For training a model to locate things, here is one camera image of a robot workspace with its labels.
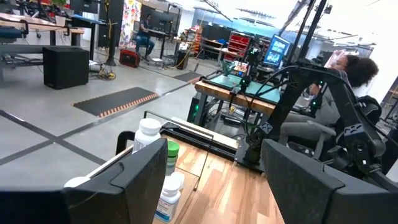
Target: black floor mat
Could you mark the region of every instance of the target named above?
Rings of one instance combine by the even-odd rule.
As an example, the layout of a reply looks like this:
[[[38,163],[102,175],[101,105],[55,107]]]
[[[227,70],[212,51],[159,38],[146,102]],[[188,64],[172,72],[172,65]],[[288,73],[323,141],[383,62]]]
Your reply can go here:
[[[156,96],[156,93],[143,88],[134,87],[128,90],[119,91],[117,93],[75,103],[73,106],[86,111],[87,113],[91,113],[92,115],[103,118],[118,111],[125,110],[134,105],[145,102]]]
[[[176,79],[184,81],[184,82],[188,82],[188,83],[193,83],[193,82],[197,82],[199,81],[199,78],[201,77],[200,74],[197,74],[196,72],[187,72],[185,74],[182,75],[177,75]]]

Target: screen display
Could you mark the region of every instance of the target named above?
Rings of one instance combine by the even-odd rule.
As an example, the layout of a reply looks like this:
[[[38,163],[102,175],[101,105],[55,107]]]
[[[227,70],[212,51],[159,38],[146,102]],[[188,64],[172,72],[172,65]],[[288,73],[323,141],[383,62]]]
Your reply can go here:
[[[274,35],[266,56],[264,57],[264,64],[279,66],[280,61],[282,61],[284,55],[289,49],[289,45],[289,41]]]

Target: boxes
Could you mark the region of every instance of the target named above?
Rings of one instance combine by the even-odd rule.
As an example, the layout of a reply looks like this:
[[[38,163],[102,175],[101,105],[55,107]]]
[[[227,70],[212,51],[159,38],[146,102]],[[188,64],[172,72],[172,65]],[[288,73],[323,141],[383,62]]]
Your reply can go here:
[[[88,83],[89,54],[79,47],[44,47],[44,85],[61,90]]]

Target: bottle label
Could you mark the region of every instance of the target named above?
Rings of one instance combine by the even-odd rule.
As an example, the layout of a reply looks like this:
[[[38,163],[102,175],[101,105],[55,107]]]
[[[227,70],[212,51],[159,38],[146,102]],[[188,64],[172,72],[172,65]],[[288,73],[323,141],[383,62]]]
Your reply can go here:
[[[143,143],[137,141],[137,139],[136,139],[136,140],[134,140],[134,145],[133,145],[133,147],[132,147],[132,151],[133,151],[133,152],[136,152],[136,151],[138,151],[138,150],[141,150],[141,149],[142,149],[143,147],[145,147],[145,146],[146,146],[145,144],[143,144]]]
[[[163,222],[171,221],[171,219],[174,216],[177,205],[178,201],[176,201],[174,204],[170,204],[160,198],[159,203],[157,204],[155,217]]]

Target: white pill bottle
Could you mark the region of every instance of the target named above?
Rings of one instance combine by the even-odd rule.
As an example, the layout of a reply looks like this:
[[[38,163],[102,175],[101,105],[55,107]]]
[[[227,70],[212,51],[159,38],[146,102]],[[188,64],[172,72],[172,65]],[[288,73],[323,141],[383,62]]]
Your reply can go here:
[[[139,122],[139,129],[134,138],[132,153],[141,150],[143,147],[160,139],[161,123],[153,118],[144,118]]]
[[[162,222],[168,223],[173,219],[178,202],[180,201],[181,193],[180,181],[167,176],[164,179],[162,193],[157,204],[155,217]]]

